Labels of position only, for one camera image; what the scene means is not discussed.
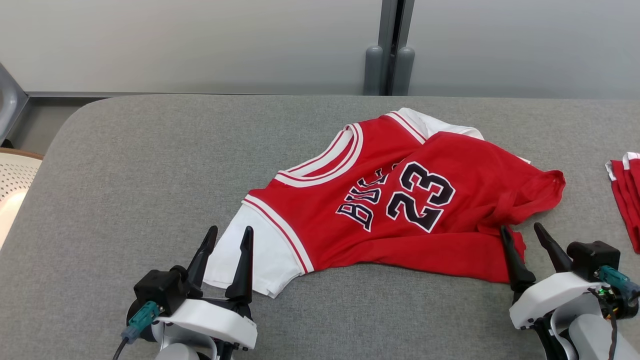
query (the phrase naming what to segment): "beige perforated basket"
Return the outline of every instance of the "beige perforated basket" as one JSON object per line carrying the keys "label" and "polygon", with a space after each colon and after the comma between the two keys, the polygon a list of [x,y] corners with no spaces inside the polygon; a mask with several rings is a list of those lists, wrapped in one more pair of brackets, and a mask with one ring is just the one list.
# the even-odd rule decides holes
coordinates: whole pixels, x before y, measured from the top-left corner
{"label": "beige perforated basket", "polygon": [[42,155],[0,148],[0,249],[40,164]]}

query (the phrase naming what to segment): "gray table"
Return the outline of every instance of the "gray table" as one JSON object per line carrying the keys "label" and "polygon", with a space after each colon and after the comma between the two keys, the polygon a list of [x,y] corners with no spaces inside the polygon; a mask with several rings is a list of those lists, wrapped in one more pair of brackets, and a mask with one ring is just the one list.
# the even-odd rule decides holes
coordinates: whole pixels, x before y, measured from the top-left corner
{"label": "gray table", "polygon": [[[152,268],[188,264],[207,228],[222,229],[249,189],[320,153],[350,122],[402,106],[474,126],[566,176],[564,199],[518,226],[529,269],[552,274],[533,221],[558,242],[604,240],[640,280],[604,170],[640,149],[640,103],[429,97],[144,95],[89,104],[49,148],[0,251],[3,359],[111,358]],[[206,288],[206,295],[220,295]],[[253,359],[543,359],[512,328],[509,287],[381,265],[293,280],[256,295]],[[639,320],[620,329],[640,348]],[[136,342],[122,359],[152,359]]]}

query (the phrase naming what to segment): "brown rim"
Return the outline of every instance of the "brown rim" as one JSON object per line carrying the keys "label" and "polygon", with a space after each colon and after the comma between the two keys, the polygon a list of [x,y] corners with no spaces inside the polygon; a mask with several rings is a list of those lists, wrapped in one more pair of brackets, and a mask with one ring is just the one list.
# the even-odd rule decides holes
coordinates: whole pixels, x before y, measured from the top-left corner
{"label": "brown rim", "polygon": [[18,150],[18,149],[9,149],[7,147],[0,147],[0,153],[26,156],[28,158],[34,158],[34,159],[38,159],[38,160],[43,160],[44,159],[44,156],[42,156],[40,154],[36,154],[35,152],[22,151],[22,150]]}

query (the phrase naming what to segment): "black cable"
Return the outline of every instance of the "black cable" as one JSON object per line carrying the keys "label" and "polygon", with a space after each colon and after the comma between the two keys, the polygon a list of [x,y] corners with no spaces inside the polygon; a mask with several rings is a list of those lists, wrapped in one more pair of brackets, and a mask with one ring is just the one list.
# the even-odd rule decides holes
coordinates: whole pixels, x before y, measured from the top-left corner
{"label": "black cable", "polygon": [[613,360],[616,354],[616,345],[618,344],[618,323],[616,321],[616,313],[611,308],[611,305],[606,304],[607,311],[611,316],[611,346],[609,347],[609,360]]}
{"label": "black cable", "polygon": [[127,342],[129,341],[128,338],[124,338],[122,339],[122,342],[120,343],[120,346],[118,347],[118,350],[116,350],[116,353],[113,355],[113,360],[118,360],[118,358],[120,357],[120,353],[122,352],[122,349],[124,348],[124,345],[127,344]]}

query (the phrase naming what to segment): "white cabinet door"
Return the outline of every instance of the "white cabinet door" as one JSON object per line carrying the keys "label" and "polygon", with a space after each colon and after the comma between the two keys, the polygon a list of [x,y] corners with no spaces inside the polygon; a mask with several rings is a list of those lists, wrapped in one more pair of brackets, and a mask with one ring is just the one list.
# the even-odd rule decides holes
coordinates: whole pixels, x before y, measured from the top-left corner
{"label": "white cabinet door", "polygon": [[4,0],[27,92],[361,94],[381,0]]}
{"label": "white cabinet door", "polygon": [[409,95],[640,97],[640,1],[415,0]]}

